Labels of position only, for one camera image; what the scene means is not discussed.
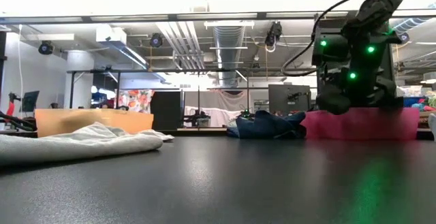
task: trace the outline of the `colorful fabric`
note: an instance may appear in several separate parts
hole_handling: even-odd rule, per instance
[[[129,111],[151,113],[150,103],[155,92],[152,90],[120,91],[118,106],[127,106]]]

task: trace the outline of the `desk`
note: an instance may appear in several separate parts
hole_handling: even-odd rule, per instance
[[[8,223],[434,223],[436,144],[178,137],[122,157],[10,168]]]

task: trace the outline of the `ventilation duct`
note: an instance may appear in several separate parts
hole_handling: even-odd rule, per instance
[[[215,36],[219,68],[231,69],[238,67],[240,49],[236,48],[242,46],[244,33],[245,27],[214,27],[213,35]],[[227,71],[219,74],[221,86],[237,85],[236,72]]]
[[[428,9],[436,9],[436,2],[432,3],[428,6]],[[426,21],[430,20],[431,18],[408,18],[405,20],[400,20],[399,22],[394,23],[394,26],[392,27],[398,35],[401,35],[408,30],[411,30],[422,23],[425,23]]]

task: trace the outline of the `gray towel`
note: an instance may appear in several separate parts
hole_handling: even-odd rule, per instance
[[[45,138],[0,135],[0,166],[88,159],[158,149],[171,135],[147,130],[134,135],[94,123],[73,133]]]

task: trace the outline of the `metal pipe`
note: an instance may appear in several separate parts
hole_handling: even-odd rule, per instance
[[[196,50],[196,46],[191,39],[191,33],[189,32],[188,28],[186,27],[186,23],[179,22],[178,25],[182,29],[183,34],[185,34],[186,40],[188,41],[188,44],[189,44],[189,47],[191,48],[191,50],[193,50],[194,53],[198,54],[198,50]],[[200,60],[199,57],[194,57],[194,59],[196,60],[197,66],[199,68],[204,68],[204,65],[202,65],[202,61]]]
[[[76,71],[71,72],[71,88],[69,90],[69,108],[73,108],[73,95],[74,95],[74,76],[76,75]]]
[[[248,77],[248,75],[247,75],[247,78],[245,79],[245,81],[247,81],[247,109],[248,109],[248,111],[250,111],[250,86],[249,86],[249,77]]]
[[[82,73],[80,73],[80,75],[79,75],[76,79],[74,79],[74,84],[75,84],[77,81],[79,81],[79,79],[83,76],[83,74],[84,74],[84,71],[83,71]]]
[[[177,52],[177,48],[174,45],[174,43],[172,42],[172,40],[170,39],[170,36],[168,35],[168,33],[166,32],[166,30],[162,27],[161,23],[156,23],[157,27],[159,28],[159,30],[161,31],[161,33],[163,34],[163,36],[165,36],[165,38],[167,39],[168,43],[171,45],[173,51]],[[172,60],[172,62],[176,65],[177,68],[182,69],[180,67],[180,65],[178,65],[177,61],[175,59]]]
[[[168,73],[187,73],[187,72],[208,72],[208,71],[215,71],[215,72],[229,72],[229,71],[269,71],[269,72],[275,72],[275,71],[281,71],[280,67],[271,67],[271,68],[206,68],[206,69],[154,69],[154,70],[145,70],[145,69],[120,69],[120,70],[112,70],[113,72],[121,72],[123,74],[134,74],[134,73],[157,73],[157,72],[168,72]],[[316,68],[288,68],[286,71],[314,71]],[[74,71],[67,71],[67,74],[72,74],[73,72],[80,72],[84,71],[87,74],[104,74],[105,70],[74,70]]]
[[[164,57],[145,57],[148,60],[172,60],[172,56],[164,56]]]
[[[202,53],[202,49],[200,48],[200,44],[198,43],[196,28],[194,27],[193,22],[192,21],[186,22],[186,25],[189,29],[189,32],[191,33],[192,42],[195,45],[195,49],[197,50],[197,54]],[[200,61],[202,63],[202,67],[204,68],[204,60],[200,60]]]
[[[198,114],[200,113],[200,83],[198,84]]]
[[[174,32],[172,31],[170,24],[168,24],[167,22],[165,23],[161,23],[161,25],[166,29],[167,34],[169,35],[169,38],[173,41],[174,46],[176,46],[177,54],[183,54],[183,48],[182,46],[180,46],[180,43],[176,40],[176,36],[174,34]],[[187,66],[187,68],[195,68],[194,66],[192,66],[191,62],[188,61],[188,59],[186,57],[181,57],[181,60],[185,62],[185,65]]]
[[[180,57],[203,57],[204,54],[180,54]]]
[[[183,36],[182,36],[181,32],[178,29],[177,23],[170,22],[169,25],[170,25],[171,29],[174,31],[174,33],[176,34],[177,40],[180,43],[180,45],[182,47],[182,50],[184,50],[184,54],[189,54],[189,49],[186,46],[185,40],[183,40]],[[187,60],[191,63],[191,65],[194,68],[197,68],[196,64],[195,64],[195,62],[194,62],[194,60],[192,58],[187,57]]]
[[[120,80],[120,82],[116,83],[116,103],[115,103],[115,108],[118,109],[119,106],[119,100],[120,100],[120,83],[121,83],[121,72],[118,72],[118,80]]]
[[[217,62],[217,61],[214,61],[211,64],[207,63],[206,65],[212,65],[212,64],[244,64],[244,62],[243,61],[235,61],[235,62]]]
[[[401,67],[400,71],[414,70],[414,71],[436,71],[436,67]]]

